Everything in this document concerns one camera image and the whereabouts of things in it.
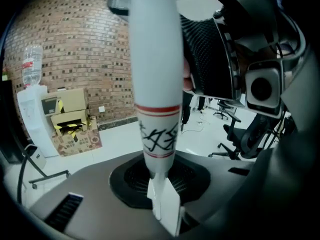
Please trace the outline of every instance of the cardboard box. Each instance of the cardboard box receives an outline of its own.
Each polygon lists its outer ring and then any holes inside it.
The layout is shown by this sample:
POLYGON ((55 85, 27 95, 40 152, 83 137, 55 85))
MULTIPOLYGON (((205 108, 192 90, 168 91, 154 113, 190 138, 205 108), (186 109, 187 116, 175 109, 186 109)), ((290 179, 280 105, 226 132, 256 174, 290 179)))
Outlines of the cardboard box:
POLYGON ((51 140, 59 155, 63 157, 102 147, 97 121, 94 116, 90 117, 87 131, 77 129, 72 134, 66 133, 63 136, 58 136, 58 134, 54 132, 51 140))
POLYGON ((51 116, 51 121, 58 136, 62 136, 64 132, 73 130, 76 127, 81 127, 83 131, 88 130, 88 116, 86 109, 55 114, 51 116))
POLYGON ((46 117, 85 110, 88 104, 83 88, 50 92, 41 97, 41 103, 46 117))

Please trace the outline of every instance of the black pants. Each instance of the black pants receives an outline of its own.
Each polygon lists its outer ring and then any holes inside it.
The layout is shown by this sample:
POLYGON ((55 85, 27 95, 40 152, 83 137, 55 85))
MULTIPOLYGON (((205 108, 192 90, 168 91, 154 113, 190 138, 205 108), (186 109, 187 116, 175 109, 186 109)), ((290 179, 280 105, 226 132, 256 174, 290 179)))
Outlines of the black pants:
POLYGON ((204 108, 205 105, 205 97, 200 96, 199 97, 199 106, 198 106, 198 110, 202 110, 204 108))
POLYGON ((183 92, 181 120, 184 125, 188 122, 190 117, 190 102, 192 100, 192 97, 192 94, 183 92))

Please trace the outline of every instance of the red stripe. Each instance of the red stripe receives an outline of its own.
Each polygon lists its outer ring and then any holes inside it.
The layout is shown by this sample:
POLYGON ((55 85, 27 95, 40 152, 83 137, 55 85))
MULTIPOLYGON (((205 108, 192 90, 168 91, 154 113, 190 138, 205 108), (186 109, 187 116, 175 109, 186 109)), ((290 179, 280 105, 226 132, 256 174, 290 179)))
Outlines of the red stripe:
POLYGON ((148 106, 140 106, 138 104, 135 104, 135 105, 138 109, 146 112, 167 113, 167 112, 173 112, 180 109, 180 105, 168 106, 168 107, 148 107, 148 106))
POLYGON ((146 116, 150 116, 150 117, 169 117, 169 116, 174 116, 176 114, 179 114, 180 111, 175 112, 173 114, 146 114, 146 113, 142 113, 140 111, 138 111, 140 114, 146 115, 146 116))
POLYGON ((143 152, 145 152, 147 155, 149 155, 150 157, 153 157, 153 158, 167 158, 167 157, 170 157, 175 151, 171 151, 169 153, 166 153, 166 154, 152 154, 152 153, 149 153, 147 152, 146 150, 143 150, 143 152))

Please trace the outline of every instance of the chair base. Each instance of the chair base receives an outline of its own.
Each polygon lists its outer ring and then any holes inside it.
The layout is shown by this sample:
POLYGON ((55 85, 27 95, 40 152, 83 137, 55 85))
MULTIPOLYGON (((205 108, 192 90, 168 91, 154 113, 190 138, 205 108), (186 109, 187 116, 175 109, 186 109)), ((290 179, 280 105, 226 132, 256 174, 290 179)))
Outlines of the chair base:
POLYGON ((224 119, 224 117, 225 117, 227 120, 229 119, 229 117, 227 117, 223 112, 214 112, 213 115, 220 115, 222 120, 224 119))
POLYGON ((222 157, 229 157, 231 160, 241 160, 239 158, 239 153, 240 153, 240 150, 238 148, 236 148, 235 150, 231 150, 230 148, 228 148, 225 144, 223 143, 220 143, 218 145, 218 149, 220 147, 223 147, 227 152, 213 152, 211 154, 208 155, 209 158, 212 158, 213 155, 216 155, 216 156, 222 156, 222 157))

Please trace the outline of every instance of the wall outlet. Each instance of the wall outlet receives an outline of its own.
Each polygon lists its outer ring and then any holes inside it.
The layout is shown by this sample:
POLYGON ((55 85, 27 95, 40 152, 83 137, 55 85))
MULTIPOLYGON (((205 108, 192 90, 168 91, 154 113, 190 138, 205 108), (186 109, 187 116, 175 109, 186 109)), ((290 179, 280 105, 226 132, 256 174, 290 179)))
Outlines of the wall outlet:
POLYGON ((99 107, 99 112, 100 113, 102 113, 102 112, 105 112, 106 110, 105 110, 105 106, 100 106, 99 107))

